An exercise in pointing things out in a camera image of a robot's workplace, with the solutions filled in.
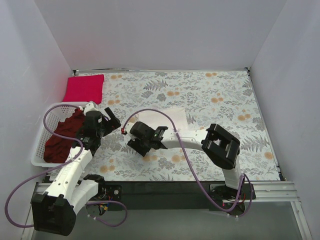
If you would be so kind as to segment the white t shirt red print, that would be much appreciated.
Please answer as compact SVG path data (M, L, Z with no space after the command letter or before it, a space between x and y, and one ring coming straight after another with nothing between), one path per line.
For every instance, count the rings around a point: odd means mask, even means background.
M183 107L171 107L161 109L160 112L166 114L174 123L177 130L188 130L189 126L187 123L186 112ZM142 111L136 115L137 120L156 129L157 127L168 127L173 129L171 121L163 114L156 111Z

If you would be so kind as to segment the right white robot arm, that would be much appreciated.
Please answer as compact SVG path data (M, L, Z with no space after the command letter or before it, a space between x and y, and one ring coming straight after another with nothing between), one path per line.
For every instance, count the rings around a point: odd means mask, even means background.
M238 156L240 141L218 124L207 129L175 132L167 126L153 129L141 121L129 122L122 130L130 140L127 145L141 156L151 149L186 149L203 151L213 164L222 169L227 195L237 199L245 192L240 182L241 169Z

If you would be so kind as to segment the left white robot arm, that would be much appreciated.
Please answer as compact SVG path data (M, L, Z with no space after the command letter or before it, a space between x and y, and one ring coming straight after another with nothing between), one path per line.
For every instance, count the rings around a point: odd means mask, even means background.
M93 102L81 108L81 112L84 122L72 138L65 165L50 186L31 199L33 227L37 231L68 236L75 226L77 214L89 200L107 198L102 176L80 177L101 146L102 138L118 129L121 122L109 107L101 112Z

